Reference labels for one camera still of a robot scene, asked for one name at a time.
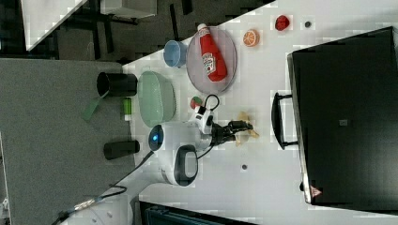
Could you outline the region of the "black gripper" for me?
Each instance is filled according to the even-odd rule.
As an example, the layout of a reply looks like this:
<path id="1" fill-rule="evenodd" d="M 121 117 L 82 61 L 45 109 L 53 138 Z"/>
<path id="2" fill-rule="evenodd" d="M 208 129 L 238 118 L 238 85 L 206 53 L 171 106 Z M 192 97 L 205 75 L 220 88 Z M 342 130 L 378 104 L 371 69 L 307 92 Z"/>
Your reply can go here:
<path id="1" fill-rule="evenodd" d="M 242 142 L 244 135 L 233 131 L 253 130 L 253 125 L 245 121 L 230 121 L 228 126 L 214 124 L 211 130 L 211 144 L 220 145 L 227 142 Z"/>

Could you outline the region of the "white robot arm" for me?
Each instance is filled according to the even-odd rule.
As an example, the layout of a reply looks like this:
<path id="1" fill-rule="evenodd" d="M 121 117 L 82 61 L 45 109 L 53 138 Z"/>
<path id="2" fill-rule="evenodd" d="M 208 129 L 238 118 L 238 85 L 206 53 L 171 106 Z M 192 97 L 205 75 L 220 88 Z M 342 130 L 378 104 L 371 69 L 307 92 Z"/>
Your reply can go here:
<path id="1" fill-rule="evenodd" d="M 232 142 L 235 134 L 253 126 L 231 121 L 222 127 L 214 122 L 165 122 L 148 136 L 150 152 L 128 175 L 103 194 L 59 213 L 52 225 L 131 225 L 130 202 L 152 184 L 190 185 L 198 174 L 198 153 Z"/>

